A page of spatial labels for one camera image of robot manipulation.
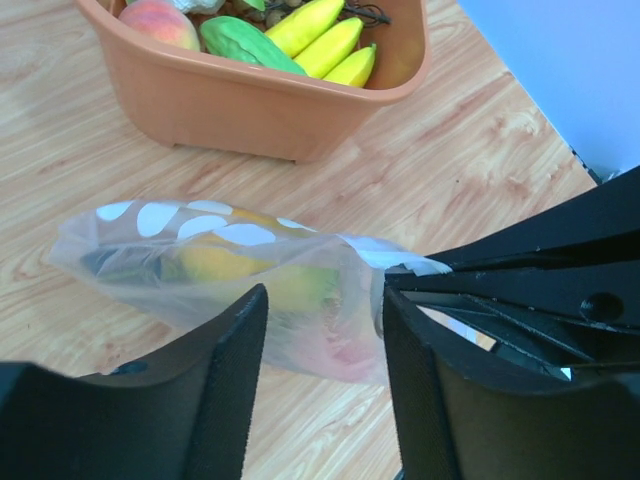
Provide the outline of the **polka dot zip bag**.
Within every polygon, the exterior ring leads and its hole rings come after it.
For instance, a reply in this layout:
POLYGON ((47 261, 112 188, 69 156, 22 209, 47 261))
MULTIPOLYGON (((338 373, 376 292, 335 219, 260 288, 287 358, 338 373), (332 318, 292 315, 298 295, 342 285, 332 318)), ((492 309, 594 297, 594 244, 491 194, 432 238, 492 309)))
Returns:
POLYGON ((50 260, 104 295, 193 329, 262 284, 264 361, 356 384, 385 384, 387 273, 445 274, 379 238, 322 233, 283 217, 200 200, 132 200, 78 214, 50 260))

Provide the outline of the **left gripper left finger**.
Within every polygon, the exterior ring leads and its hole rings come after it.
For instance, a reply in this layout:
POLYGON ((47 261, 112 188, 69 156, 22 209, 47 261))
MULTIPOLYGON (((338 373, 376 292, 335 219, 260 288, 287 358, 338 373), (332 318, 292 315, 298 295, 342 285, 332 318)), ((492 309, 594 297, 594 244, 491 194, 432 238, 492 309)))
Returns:
POLYGON ((5 479, 238 479, 268 314, 254 286, 219 316, 110 374, 1 366, 5 479))

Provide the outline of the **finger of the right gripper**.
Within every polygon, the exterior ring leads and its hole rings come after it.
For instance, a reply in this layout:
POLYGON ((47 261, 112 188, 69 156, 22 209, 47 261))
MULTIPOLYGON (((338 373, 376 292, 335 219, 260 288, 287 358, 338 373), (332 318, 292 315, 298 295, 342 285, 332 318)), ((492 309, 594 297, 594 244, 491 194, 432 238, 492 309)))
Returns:
POLYGON ((445 274, 392 269, 387 286, 538 364, 583 377, 639 371, 639 263, 456 262, 445 274))
POLYGON ((455 271, 555 269, 639 258, 639 169, 461 247, 432 253, 455 271))

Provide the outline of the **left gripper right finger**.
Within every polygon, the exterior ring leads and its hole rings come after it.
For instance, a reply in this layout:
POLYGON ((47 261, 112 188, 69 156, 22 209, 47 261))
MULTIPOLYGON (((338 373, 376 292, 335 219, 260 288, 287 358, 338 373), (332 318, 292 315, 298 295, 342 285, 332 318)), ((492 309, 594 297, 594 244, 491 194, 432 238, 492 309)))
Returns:
POLYGON ((384 342, 408 479, 635 479, 639 377, 515 365, 387 289, 384 342))

